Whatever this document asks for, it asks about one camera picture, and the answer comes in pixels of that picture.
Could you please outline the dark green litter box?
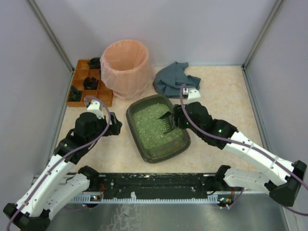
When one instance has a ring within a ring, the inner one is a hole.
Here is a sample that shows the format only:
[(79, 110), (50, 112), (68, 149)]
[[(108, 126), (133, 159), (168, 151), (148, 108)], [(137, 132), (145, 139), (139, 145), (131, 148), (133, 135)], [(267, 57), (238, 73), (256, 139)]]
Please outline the dark green litter box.
[(151, 164), (173, 158), (186, 151), (191, 138), (186, 130), (168, 132), (167, 123), (159, 119), (172, 110), (172, 102), (156, 94), (140, 99), (129, 106), (126, 118), (130, 132), (142, 159)]

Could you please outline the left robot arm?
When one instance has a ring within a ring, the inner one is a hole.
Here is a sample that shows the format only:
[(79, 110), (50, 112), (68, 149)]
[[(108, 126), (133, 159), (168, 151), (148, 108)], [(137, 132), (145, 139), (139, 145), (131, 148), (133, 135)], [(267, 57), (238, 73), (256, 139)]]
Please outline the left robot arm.
[(14, 224), (22, 231), (45, 231), (55, 215), (75, 196), (99, 186), (99, 172), (84, 166), (59, 187), (60, 181), (87, 154), (102, 136), (118, 135), (122, 123), (115, 113), (82, 113), (65, 139), (54, 150), (47, 167), (16, 203), (8, 203), (4, 214), (9, 218), (7, 230)]

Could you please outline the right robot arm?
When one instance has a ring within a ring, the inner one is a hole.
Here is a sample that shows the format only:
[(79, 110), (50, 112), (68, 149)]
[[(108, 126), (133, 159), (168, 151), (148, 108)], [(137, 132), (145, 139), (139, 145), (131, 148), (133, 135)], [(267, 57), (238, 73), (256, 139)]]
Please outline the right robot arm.
[(261, 191), (286, 207), (294, 205), (306, 173), (305, 163), (272, 154), (227, 121), (213, 119), (199, 102), (174, 105), (170, 121), (172, 127), (190, 129), (208, 145), (232, 153), (258, 169), (254, 172), (221, 166), (216, 173), (217, 180), (230, 187)]

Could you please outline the black litter scoop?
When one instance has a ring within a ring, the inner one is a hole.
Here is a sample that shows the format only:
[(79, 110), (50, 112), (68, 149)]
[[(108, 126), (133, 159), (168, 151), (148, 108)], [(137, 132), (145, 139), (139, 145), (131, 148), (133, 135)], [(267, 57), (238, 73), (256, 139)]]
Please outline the black litter scoop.
[(164, 134), (168, 134), (169, 132), (172, 132), (176, 128), (178, 128), (178, 114), (173, 112), (166, 112), (162, 116), (159, 117), (160, 120), (163, 121), (165, 125), (165, 132)]

